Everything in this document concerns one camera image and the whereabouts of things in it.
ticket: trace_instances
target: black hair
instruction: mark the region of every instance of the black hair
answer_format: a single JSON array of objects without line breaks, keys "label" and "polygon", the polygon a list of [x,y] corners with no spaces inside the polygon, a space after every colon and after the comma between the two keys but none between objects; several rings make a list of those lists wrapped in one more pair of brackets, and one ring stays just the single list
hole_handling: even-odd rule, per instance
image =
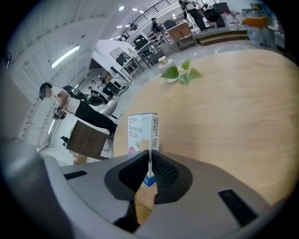
[{"label": "black hair", "polygon": [[46,87],[48,87],[48,88],[53,88],[53,86],[50,84],[50,83],[43,83],[42,85],[41,85],[41,87],[39,88],[39,98],[41,99],[41,100],[43,100],[43,98],[45,98],[46,97]]}]

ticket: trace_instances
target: pink logo on box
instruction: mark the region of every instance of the pink logo on box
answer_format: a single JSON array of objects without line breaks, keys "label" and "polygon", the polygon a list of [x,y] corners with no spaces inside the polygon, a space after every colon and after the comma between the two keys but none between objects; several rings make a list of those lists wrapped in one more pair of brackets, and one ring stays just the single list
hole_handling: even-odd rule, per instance
[{"label": "pink logo on box", "polygon": [[129,148],[129,154],[132,154],[132,153],[135,153],[136,151],[135,151],[135,149],[133,148],[133,147],[130,147]]}]

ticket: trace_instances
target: cardboard box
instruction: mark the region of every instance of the cardboard box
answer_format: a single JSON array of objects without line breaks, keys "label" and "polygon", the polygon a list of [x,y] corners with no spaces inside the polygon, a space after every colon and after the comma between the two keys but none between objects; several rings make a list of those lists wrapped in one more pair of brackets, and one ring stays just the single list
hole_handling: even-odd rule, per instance
[{"label": "cardboard box", "polygon": [[[133,114],[128,116],[128,153],[159,149],[159,115],[157,113]],[[149,154],[149,171],[144,179],[148,187],[156,181],[151,170],[151,153]]]}]

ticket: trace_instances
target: round wooden table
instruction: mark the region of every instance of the round wooden table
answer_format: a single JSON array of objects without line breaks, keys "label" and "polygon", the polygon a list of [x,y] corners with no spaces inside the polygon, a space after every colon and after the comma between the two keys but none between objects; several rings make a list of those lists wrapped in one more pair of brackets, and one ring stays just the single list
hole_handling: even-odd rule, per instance
[{"label": "round wooden table", "polygon": [[150,80],[128,103],[114,154],[128,153],[128,115],[160,114],[159,150],[214,164],[269,204],[287,196],[299,160],[299,69],[266,50],[232,51],[192,62],[204,78]]}]

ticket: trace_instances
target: staircase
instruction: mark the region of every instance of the staircase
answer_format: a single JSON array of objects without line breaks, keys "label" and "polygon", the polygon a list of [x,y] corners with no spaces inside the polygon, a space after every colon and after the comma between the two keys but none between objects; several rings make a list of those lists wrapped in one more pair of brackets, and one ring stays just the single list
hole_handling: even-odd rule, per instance
[{"label": "staircase", "polygon": [[223,31],[196,37],[198,44],[208,46],[220,42],[246,40],[247,31]]}]

